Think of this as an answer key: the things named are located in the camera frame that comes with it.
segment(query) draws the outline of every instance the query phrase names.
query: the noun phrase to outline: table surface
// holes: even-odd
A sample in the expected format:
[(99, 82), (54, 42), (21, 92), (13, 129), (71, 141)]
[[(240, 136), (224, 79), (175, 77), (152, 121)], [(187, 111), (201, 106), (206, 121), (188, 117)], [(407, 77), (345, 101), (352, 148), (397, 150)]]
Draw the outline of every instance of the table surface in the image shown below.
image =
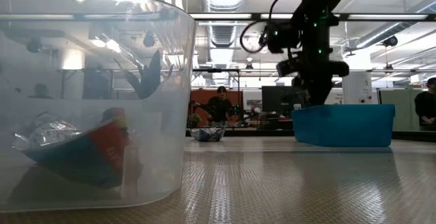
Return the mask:
[(185, 143), (182, 187), (145, 206), (0, 215), (5, 224), (436, 223), (436, 144)]

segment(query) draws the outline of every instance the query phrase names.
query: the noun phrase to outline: crumpled plastic wrapper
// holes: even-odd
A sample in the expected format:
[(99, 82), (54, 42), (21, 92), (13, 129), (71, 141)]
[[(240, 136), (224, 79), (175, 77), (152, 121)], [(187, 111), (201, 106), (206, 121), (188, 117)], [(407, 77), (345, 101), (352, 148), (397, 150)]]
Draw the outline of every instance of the crumpled plastic wrapper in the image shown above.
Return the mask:
[(73, 125), (47, 113), (39, 114), (30, 123), (21, 125), (15, 132), (16, 140), (13, 147), (18, 150), (28, 150), (63, 142), (80, 134)]
[(199, 142), (219, 142), (224, 136), (224, 128), (191, 129), (191, 136)]

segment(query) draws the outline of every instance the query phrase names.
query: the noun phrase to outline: blue plastic tub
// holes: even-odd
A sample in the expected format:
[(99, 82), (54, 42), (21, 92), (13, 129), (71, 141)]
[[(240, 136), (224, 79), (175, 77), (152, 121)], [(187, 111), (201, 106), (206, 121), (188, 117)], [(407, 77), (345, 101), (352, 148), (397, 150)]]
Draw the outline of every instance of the blue plastic tub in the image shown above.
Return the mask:
[(389, 146), (393, 105), (323, 105), (292, 112), (295, 138), (317, 146)]

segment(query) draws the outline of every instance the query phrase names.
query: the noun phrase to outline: man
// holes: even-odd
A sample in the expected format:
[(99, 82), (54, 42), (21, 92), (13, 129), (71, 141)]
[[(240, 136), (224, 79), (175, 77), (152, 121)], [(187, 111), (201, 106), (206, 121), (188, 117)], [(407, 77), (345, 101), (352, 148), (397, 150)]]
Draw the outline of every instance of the man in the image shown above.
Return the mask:
[(436, 78), (427, 80), (428, 91), (415, 98), (415, 111), (422, 131), (436, 131)]
[(48, 88), (45, 84), (36, 84), (34, 90), (35, 94), (29, 96), (29, 98), (53, 99), (51, 96), (48, 95)]
[(211, 126), (228, 126), (229, 114), (228, 111), (232, 109), (232, 103), (227, 99), (227, 90), (224, 86), (217, 89), (218, 96), (212, 97), (207, 103), (208, 106), (214, 110), (213, 114), (208, 114), (208, 119)]

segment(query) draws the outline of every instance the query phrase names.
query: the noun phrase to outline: black cable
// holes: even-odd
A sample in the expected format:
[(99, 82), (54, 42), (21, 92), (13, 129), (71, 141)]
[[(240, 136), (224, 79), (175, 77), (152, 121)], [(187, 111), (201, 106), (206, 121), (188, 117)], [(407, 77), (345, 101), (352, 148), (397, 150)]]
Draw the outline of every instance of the black cable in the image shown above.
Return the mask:
[[(268, 21), (266, 22), (266, 26), (270, 25), (270, 23), (271, 23), (271, 17), (272, 17), (272, 14), (273, 14), (273, 9), (274, 9), (275, 4), (276, 4), (278, 1), (279, 1), (279, 0), (274, 0), (274, 1), (272, 2), (272, 4), (271, 4), (270, 12), (269, 12), (269, 15), (268, 15)], [(259, 22), (262, 22), (262, 21), (261, 21), (261, 20), (257, 20), (257, 21), (255, 21), (255, 22), (250, 23), (248, 26), (245, 27), (245, 29), (243, 30), (243, 32), (240, 34), (240, 37), (239, 37), (239, 44), (240, 44), (240, 47), (242, 47), (242, 49), (244, 49), (245, 51), (247, 51), (248, 53), (251, 53), (251, 54), (258, 53), (259, 51), (261, 51), (261, 50), (266, 46), (266, 44), (263, 44), (263, 45), (260, 46), (260, 48), (259, 48), (258, 50), (252, 51), (252, 50), (248, 50), (248, 49), (245, 47), (244, 43), (243, 43), (243, 37), (244, 37), (244, 34), (247, 32), (248, 28), (252, 27), (253, 25), (255, 25), (255, 24), (259, 23)], [(264, 30), (264, 32), (262, 33), (262, 36), (261, 36), (261, 37), (264, 37), (265, 34), (266, 34), (266, 33), (265, 33), (265, 30)]]

